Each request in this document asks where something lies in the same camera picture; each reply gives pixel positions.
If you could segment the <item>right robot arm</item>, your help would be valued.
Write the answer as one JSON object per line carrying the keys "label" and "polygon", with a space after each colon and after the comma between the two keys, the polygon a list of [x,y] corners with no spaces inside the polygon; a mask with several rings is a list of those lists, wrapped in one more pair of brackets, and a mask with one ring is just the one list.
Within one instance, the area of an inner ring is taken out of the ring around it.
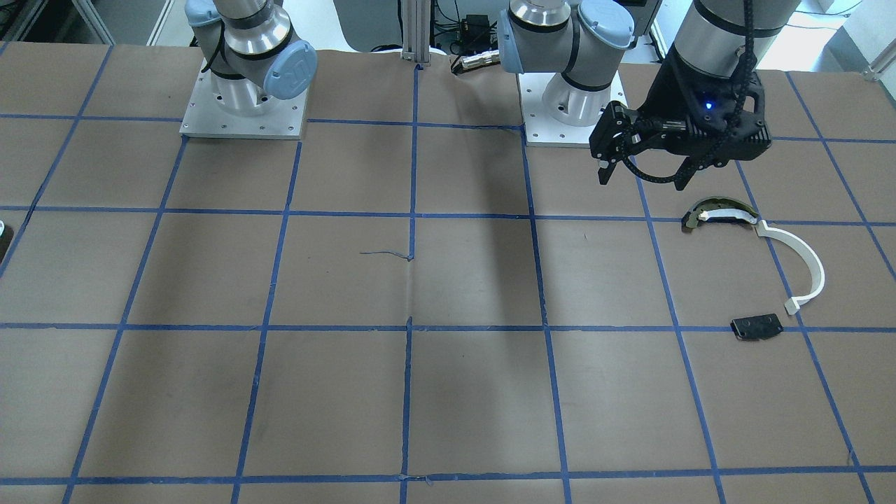
{"label": "right robot arm", "polygon": [[275,100],[309,89],[316,49],[295,31],[281,1],[188,1],[183,9],[224,111],[262,115]]}

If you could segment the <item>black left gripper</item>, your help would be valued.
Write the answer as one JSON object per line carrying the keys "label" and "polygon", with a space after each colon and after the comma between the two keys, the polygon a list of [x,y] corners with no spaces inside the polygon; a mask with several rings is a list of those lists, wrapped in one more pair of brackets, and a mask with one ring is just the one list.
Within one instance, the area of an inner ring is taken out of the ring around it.
{"label": "black left gripper", "polygon": [[[598,160],[598,184],[608,185],[624,153],[659,149],[688,158],[694,168],[706,165],[703,157],[736,117],[740,89],[734,79],[694,70],[660,70],[638,108],[609,102],[589,137],[591,155]],[[747,162],[771,146],[764,86],[756,71],[749,73],[746,96],[739,121],[708,164]]]}

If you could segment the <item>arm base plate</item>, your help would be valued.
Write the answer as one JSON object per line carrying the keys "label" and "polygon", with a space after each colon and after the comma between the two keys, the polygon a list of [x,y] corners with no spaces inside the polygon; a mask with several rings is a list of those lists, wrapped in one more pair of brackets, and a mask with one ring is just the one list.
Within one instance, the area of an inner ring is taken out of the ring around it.
{"label": "arm base plate", "polygon": [[618,73],[598,92],[575,88],[560,73],[518,74],[517,82],[529,146],[588,148],[608,103],[627,102]]}
{"label": "arm base plate", "polygon": [[196,76],[183,112],[180,134],[192,138],[298,140],[303,134],[311,80],[300,94],[284,99],[286,89],[265,83],[269,62],[237,60],[250,78],[220,64]]}

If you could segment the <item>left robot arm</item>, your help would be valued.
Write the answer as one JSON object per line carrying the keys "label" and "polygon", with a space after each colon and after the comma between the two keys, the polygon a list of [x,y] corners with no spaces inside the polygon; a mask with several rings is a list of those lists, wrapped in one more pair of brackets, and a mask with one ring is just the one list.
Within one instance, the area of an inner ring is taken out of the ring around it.
{"label": "left robot arm", "polygon": [[557,120],[592,127],[598,181],[615,166],[683,190],[699,170],[754,160],[771,146],[756,67],[796,3],[694,1],[643,104],[618,100],[573,107],[609,89],[636,22],[615,1],[512,1],[497,20],[504,70],[552,75],[545,103]]}

